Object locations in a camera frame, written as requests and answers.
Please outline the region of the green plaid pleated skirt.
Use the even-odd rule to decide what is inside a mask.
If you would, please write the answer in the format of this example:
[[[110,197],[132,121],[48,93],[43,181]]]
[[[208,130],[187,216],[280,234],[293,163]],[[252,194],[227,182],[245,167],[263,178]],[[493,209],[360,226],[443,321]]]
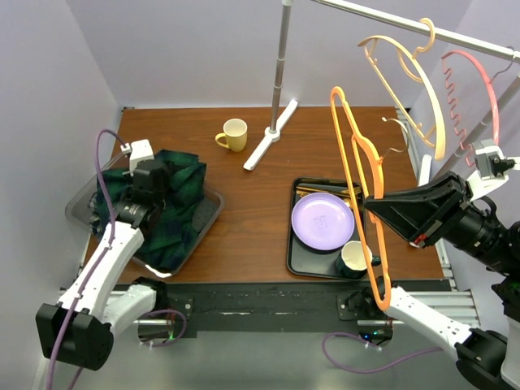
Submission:
[[[200,161],[197,154],[167,149],[159,150],[154,157],[171,168],[171,191],[166,197],[166,207],[158,224],[145,238],[136,257],[158,271],[173,272],[189,256],[199,235],[193,227],[193,216],[204,198],[206,164]],[[130,185],[124,172],[123,167],[102,172],[113,206]],[[89,208],[93,212],[89,226],[92,233],[101,238],[109,221],[109,211],[99,183],[95,196],[90,199]]]

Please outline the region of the orange plastic hanger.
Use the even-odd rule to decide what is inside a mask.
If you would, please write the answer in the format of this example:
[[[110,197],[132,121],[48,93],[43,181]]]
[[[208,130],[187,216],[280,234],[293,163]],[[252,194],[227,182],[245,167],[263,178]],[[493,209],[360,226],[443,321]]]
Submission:
[[[335,86],[330,92],[330,107],[333,122],[333,128],[336,135],[337,145],[340,151],[340,160],[342,162],[344,176],[351,194],[350,204],[353,208],[353,216],[356,226],[362,226],[362,213],[367,212],[369,200],[380,200],[384,195],[384,158],[379,155],[378,150],[369,138],[362,135],[358,127],[358,123],[354,117],[352,109],[347,101],[344,90]],[[349,137],[350,145],[346,145],[343,132],[340,126],[340,116],[338,110],[341,109],[344,116],[348,120],[351,136]],[[360,189],[362,191],[363,201],[358,200],[358,196],[354,194],[355,186],[353,172],[349,164],[349,156],[354,158],[355,167],[360,179]],[[383,221],[376,216],[374,212],[368,212],[369,220],[375,229],[377,247],[381,260],[381,275],[376,275],[372,259],[369,255],[369,248],[366,234],[359,233],[359,240],[362,247],[362,258],[366,265],[367,275],[370,281],[370,288],[374,297],[375,304],[378,309],[388,316],[392,315],[392,280],[389,275],[389,263],[386,246],[386,238],[384,233]]]

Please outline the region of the pink wavy hanger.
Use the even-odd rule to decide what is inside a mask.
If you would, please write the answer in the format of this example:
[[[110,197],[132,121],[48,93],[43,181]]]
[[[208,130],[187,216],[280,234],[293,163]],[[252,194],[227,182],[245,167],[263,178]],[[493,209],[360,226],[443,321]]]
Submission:
[[[501,117],[494,78],[474,55],[464,50],[446,52],[441,63],[451,128],[458,143],[454,154],[464,159],[468,167],[473,167],[475,148],[470,135],[478,119],[487,116],[483,120],[487,138],[495,145],[499,145],[501,140]]]

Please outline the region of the grey dotted skirt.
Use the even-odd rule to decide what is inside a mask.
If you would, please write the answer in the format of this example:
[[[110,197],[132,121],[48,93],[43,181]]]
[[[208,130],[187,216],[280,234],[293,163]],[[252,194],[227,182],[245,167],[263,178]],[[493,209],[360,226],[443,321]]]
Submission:
[[[205,198],[200,202],[195,209],[192,219],[193,229],[196,233],[201,233],[208,224],[211,224],[217,209],[217,204],[211,200]]]

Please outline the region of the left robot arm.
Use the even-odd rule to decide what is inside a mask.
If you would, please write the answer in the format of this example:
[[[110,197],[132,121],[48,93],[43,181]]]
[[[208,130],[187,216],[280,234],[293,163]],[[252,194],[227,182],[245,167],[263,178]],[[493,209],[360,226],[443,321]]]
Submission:
[[[161,318],[168,309],[163,282],[140,277],[110,301],[122,271],[158,224],[170,191],[167,164],[148,159],[129,173],[130,186],[109,205],[109,222],[87,266],[54,305],[36,314],[41,350],[51,363],[91,371],[109,357],[115,337],[143,315]]]

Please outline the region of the clear plastic storage bin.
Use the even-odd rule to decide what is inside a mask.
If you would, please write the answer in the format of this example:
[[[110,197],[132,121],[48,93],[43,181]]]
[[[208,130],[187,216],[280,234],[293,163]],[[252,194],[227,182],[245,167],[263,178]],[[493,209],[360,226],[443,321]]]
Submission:
[[[198,155],[162,149],[155,158],[172,170],[171,194],[158,225],[132,260],[168,277],[177,274],[201,244],[223,209],[223,196],[206,184],[206,164]],[[65,214],[94,237],[102,237],[109,211],[96,177],[68,202]]]

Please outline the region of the green mug cream inside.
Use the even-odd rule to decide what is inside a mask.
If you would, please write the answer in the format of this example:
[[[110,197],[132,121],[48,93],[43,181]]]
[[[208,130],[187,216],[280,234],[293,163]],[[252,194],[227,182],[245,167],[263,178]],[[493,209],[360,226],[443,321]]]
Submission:
[[[361,280],[367,275],[367,265],[361,241],[351,240],[341,249],[335,260],[339,275],[348,280]]]

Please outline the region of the black rectangular tray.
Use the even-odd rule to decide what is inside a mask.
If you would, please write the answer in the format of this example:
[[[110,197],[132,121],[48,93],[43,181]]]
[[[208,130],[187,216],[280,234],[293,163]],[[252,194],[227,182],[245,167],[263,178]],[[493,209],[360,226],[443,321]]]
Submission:
[[[317,186],[332,186],[337,188],[348,188],[344,180],[334,180],[326,178],[298,177],[292,183],[292,195],[289,212],[289,230],[288,230],[288,249],[287,249],[287,267],[295,275],[305,275],[314,277],[323,277],[338,280],[355,280],[346,279],[339,275],[335,260],[340,253],[342,247],[330,251],[320,251],[311,249],[303,244],[296,236],[291,225],[291,213],[294,202],[295,188],[297,184],[311,184]],[[353,237],[349,241],[359,241],[358,227],[355,227]]]

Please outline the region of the lavender round plate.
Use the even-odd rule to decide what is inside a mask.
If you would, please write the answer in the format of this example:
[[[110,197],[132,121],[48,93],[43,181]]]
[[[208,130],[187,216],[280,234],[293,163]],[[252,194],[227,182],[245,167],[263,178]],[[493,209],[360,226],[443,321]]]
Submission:
[[[349,205],[330,193],[311,193],[297,201],[291,225],[303,244],[320,251],[342,247],[353,237],[356,227]]]

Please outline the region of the gold cutlery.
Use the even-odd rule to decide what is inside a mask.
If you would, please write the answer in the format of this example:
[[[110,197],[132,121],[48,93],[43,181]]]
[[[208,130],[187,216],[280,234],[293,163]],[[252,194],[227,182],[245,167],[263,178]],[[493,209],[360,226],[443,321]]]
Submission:
[[[296,205],[304,197],[313,193],[328,193],[341,199],[348,207],[353,209],[353,200],[351,192],[348,188],[337,188],[332,186],[317,186],[311,184],[297,184],[294,194],[294,202]]]

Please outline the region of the yellow mug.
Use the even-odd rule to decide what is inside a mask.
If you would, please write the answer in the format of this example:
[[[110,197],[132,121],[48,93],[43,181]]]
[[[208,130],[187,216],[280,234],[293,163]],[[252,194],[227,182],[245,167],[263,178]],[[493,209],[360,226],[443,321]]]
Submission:
[[[223,124],[223,131],[214,138],[217,145],[231,150],[241,152],[247,143],[247,123],[243,119],[229,119]]]

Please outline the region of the white clothes rack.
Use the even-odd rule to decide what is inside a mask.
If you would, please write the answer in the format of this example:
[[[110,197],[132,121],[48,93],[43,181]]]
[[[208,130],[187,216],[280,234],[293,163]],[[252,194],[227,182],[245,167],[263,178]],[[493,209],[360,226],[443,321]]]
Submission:
[[[346,11],[353,15],[365,17],[380,23],[392,25],[414,33],[420,33],[429,37],[426,45],[418,47],[418,52],[428,51],[435,40],[444,41],[460,47],[478,51],[479,53],[488,54],[495,58],[506,59],[511,63],[519,62],[519,52],[509,49],[505,46],[492,44],[477,38],[469,37],[457,32],[437,28],[431,20],[414,21],[399,15],[394,15],[385,11],[376,10],[368,6],[362,6],[349,1],[322,1],[323,5],[332,7],[341,11]],[[275,79],[271,103],[271,121],[265,129],[264,137],[249,156],[243,165],[246,171],[252,171],[260,162],[270,146],[280,139],[280,134],[284,126],[291,119],[292,115],[298,107],[298,101],[292,99],[284,110],[280,110],[280,98],[283,88],[284,64],[288,42],[288,31],[291,18],[292,1],[282,1],[281,24],[279,31],[279,43],[276,57]]]

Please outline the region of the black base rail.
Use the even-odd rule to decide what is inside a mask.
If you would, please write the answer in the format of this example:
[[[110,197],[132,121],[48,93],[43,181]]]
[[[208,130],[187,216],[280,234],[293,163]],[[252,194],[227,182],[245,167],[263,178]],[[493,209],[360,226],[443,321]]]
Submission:
[[[168,284],[170,307],[199,332],[349,332],[377,342],[394,322],[366,307],[365,282]]]

